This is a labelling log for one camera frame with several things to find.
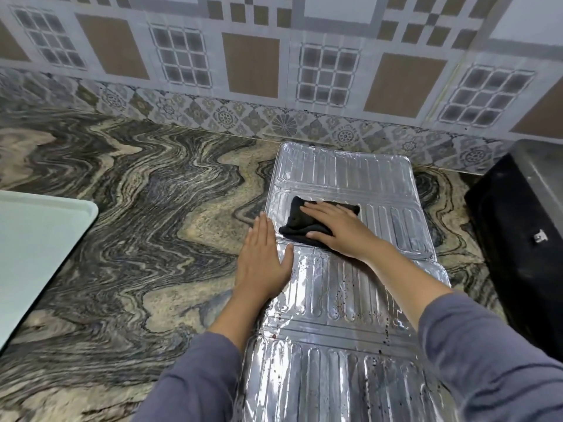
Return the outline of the person's left hand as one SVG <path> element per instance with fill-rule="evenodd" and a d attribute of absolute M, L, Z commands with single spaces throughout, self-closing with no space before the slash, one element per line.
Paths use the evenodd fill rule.
<path fill-rule="evenodd" d="M 239 253 L 233 295 L 255 304 L 276 298 L 291 279 L 279 275 L 281 261 L 273 222 L 261 212 Z"/>

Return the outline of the person's right hand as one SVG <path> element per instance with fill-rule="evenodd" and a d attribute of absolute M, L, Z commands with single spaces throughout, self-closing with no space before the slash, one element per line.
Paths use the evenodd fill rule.
<path fill-rule="evenodd" d="M 353 211 L 342 205 L 327 202 L 305 203 L 301 210 L 332 231 L 337 244 L 329 248 L 344 256 L 366 262 L 369 256 L 384 244 Z"/>

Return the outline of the black cleaning cloth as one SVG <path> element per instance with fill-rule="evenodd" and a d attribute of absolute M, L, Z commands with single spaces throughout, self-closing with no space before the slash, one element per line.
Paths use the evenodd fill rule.
<path fill-rule="evenodd" d="M 290 211 L 286 224 L 279 228 L 279 234 L 290 241 L 295 241 L 302 245 L 313 246 L 327 251 L 332 251 L 326 244 L 309 239 L 306 234 L 311 231 L 320 232 L 332 236 L 332 231 L 320 221 L 310 217 L 301 210 L 305 206 L 306 200 L 294 196 L 291 201 Z"/>

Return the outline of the silver ribbed foil sheet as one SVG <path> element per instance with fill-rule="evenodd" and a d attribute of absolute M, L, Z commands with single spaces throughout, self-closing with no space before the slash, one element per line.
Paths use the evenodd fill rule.
<path fill-rule="evenodd" d="M 285 142 L 265 209 L 275 228 L 294 197 L 358 205 L 373 233 L 450 285 L 406 157 Z M 294 243 L 292 277 L 250 339 L 233 422 L 463 422 L 412 325 L 368 268 L 277 240 L 280 258 Z"/>

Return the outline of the person's left forearm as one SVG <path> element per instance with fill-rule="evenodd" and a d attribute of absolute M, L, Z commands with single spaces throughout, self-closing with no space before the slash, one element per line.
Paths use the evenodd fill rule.
<path fill-rule="evenodd" d="M 270 297 L 237 287 L 213 325 L 162 373 L 131 422 L 228 422 L 250 331 Z"/>

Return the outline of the person's right forearm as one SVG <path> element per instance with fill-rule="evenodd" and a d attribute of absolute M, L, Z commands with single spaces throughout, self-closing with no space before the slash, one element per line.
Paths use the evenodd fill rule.
<path fill-rule="evenodd" d="M 382 240 L 349 254 L 373 269 L 413 323 L 466 422 L 563 422 L 563 363 Z"/>

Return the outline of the black metal appliance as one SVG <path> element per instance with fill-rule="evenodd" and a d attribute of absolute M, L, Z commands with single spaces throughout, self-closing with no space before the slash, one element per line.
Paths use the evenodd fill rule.
<path fill-rule="evenodd" d="M 464 198 L 508 323 L 563 362 L 563 144 L 517 141 Z"/>

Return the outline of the pale green plastic tray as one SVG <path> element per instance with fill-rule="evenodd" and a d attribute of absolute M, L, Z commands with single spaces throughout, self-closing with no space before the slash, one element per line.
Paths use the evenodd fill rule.
<path fill-rule="evenodd" d="M 0 354 L 98 214 L 87 200 L 0 191 Z"/>

